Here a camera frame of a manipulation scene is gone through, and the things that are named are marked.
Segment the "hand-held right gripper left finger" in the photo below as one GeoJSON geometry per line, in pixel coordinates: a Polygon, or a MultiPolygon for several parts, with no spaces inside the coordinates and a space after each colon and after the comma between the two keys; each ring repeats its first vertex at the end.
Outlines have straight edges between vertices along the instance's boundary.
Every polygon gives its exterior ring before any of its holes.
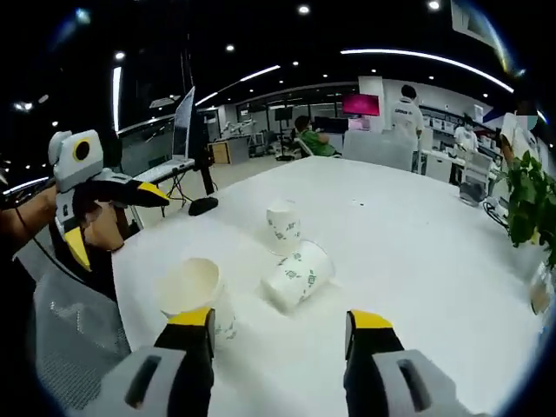
{"type": "Polygon", "coordinates": [[[102,379],[86,416],[206,416],[214,386],[215,310],[168,320],[152,347],[127,356],[102,379]]]}

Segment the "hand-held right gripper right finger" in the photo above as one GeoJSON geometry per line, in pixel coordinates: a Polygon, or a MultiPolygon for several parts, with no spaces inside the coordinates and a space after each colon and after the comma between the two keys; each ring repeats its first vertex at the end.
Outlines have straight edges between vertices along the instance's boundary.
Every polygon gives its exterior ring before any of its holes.
{"type": "Polygon", "coordinates": [[[406,350],[390,321],[347,311],[343,387],[350,416],[466,416],[454,382],[422,352],[406,350]]]}

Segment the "person's left hand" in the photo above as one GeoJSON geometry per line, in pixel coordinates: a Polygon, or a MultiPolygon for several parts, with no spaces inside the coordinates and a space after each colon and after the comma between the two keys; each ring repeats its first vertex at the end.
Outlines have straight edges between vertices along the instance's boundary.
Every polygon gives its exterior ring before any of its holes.
{"type": "Polygon", "coordinates": [[[88,246],[115,252],[124,245],[128,232],[122,208],[112,202],[92,202],[83,223],[83,237],[88,246]]]}

